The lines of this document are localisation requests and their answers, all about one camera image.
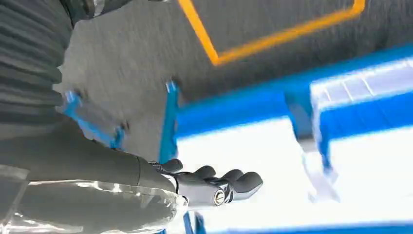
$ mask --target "metal bolt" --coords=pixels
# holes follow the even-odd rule
[[[224,194],[224,192],[223,192],[222,190],[218,190],[218,191],[215,193],[215,196],[214,196],[214,203],[215,203],[215,205],[220,206],[220,205],[222,205],[222,204],[224,203],[224,201],[225,201],[225,194]]]

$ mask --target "orange line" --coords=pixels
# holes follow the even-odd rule
[[[354,18],[364,10],[364,3],[365,0],[355,0],[353,7],[351,9],[337,11],[325,17],[321,17],[315,20],[308,21],[304,24],[297,25],[284,32],[274,33],[272,35],[247,43],[240,47],[230,49],[220,54],[216,65],[221,65],[239,59],[241,57],[254,54],[256,52],[268,49],[270,47],[282,44],[284,42],[294,40],[300,36],[307,35],[314,31],[321,30],[328,26]]]
[[[209,59],[213,64],[218,61],[218,53],[214,48],[214,45],[211,42],[211,39],[208,36],[207,31],[205,30],[204,25],[202,24],[201,19],[199,18],[198,13],[195,10],[194,5],[191,0],[179,0],[182,10],[187,16],[192,28],[194,29],[196,36],[201,42],[202,46]]]
[[[209,38],[207,31],[205,30],[205,27],[199,19],[198,13],[196,12],[195,7],[192,4],[192,1],[179,0],[179,3],[189,22],[191,23],[196,35],[198,36],[199,41],[204,47],[206,54],[209,56],[212,64],[222,65],[224,63],[246,57],[248,55],[285,43],[287,41],[294,40],[300,36],[304,36],[317,30],[321,30],[334,24],[352,19],[363,12],[366,0],[354,0],[351,9],[340,10],[327,16],[299,24],[283,32],[273,33],[267,37],[222,52],[220,55],[218,55],[218,53],[216,52],[211,39]]]

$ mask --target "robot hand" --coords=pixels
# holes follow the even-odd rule
[[[203,166],[193,173],[177,172],[183,168],[178,159],[164,164],[154,163],[153,166],[163,175],[175,179],[176,192],[188,199],[191,209],[245,200],[263,185],[263,180],[256,172],[244,174],[234,169],[221,178],[215,177],[215,170],[211,166]]]

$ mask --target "ribbed surface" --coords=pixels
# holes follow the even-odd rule
[[[0,124],[50,124],[58,117],[57,69],[72,32],[58,0],[0,1]]]

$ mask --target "blue bracket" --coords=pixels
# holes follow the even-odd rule
[[[111,149],[122,149],[122,142],[125,138],[125,131],[121,126],[116,127],[114,136],[111,136],[103,131],[101,131],[98,127],[96,127],[93,123],[84,120],[81,116],[77,114],[78,108],[80,108],[83,104],[82,98],[74,91],[67,91],[66,95],[66,106],[63,110],[63,113],[68,117],[75,120],[80,128],[83,131],[88,131],[96,136],[99,139],[99,142],[109,147]]]

